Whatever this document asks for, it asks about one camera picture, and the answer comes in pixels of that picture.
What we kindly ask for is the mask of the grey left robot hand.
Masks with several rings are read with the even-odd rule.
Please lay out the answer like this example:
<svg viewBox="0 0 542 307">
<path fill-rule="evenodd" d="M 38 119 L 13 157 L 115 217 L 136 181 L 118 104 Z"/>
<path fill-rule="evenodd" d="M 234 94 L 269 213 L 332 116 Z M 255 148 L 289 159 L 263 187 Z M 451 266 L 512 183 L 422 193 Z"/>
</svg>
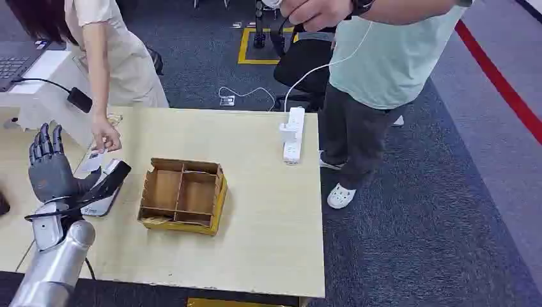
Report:
<svg viewBox="0 0 542 307">
<path fill-rule="evenodd" d="M 98 168 L 85 178 L 74 177 L 64 153 L 62 130 L 57 125 L 50 136 L 49 124 L 44 123 L 29 146 L 29 180 L 42 203 L 58 198 L 76 200 L 90 191 L 101 176 Z"/>
</svg>

